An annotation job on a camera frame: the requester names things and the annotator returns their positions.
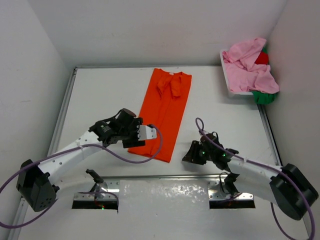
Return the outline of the orange t shirt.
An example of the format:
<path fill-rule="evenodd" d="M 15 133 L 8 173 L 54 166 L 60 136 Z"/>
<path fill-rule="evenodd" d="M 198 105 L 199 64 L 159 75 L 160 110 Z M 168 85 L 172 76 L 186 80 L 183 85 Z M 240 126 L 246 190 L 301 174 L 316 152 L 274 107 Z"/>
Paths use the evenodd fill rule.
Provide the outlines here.
<path fill-rule="evenodd" d="M 171 161 L 191 85 L 190 74 L 171 73 L 159 68 L 153 70 L 139 117 L 143 118 L 144 124 L 156 126 L 163 140 L 147 140 L 144 146 L 129 148 L 129 153 L 150 158 L 162 143 L 155 159 L 166 163 Z"/>

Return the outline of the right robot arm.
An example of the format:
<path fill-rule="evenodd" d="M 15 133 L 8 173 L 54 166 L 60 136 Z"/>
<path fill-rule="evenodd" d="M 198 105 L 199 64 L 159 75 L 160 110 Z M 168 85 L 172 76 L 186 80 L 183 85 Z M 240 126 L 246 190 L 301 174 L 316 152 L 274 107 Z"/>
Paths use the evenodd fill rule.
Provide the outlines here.
<path fill-rule="evenodd" d="M 220 187 L 224 197 L 248 193 L 277 205 L 293 220 L 300 220 L 307 212 L 304 202 L 312 205 L 319 194 L 303 173 L 293 164 L 268 166 L 244 161 L 236 157 L 239 152 L 224 148 L 212 133 L 194 140 L 182 161 L 204 165 L 212 162 L 227 172 Z"/>

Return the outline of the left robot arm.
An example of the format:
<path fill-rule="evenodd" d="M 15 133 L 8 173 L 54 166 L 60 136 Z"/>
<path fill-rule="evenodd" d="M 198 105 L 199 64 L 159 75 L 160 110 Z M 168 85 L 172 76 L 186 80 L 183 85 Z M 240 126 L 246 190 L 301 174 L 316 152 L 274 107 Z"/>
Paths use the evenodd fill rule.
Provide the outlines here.
<path fill-rule="evenodd" d="M 41 163 L 25 161 L 16 188 L 34 212 L 53 205 L 57 198 L 59 178 L 81 161 L 109 145 L 121 141 L 124 148 L 145 145 L 138 134 L 143 118 L 123 108 L 115 116 L 99 120 L 77 140 Z"/>

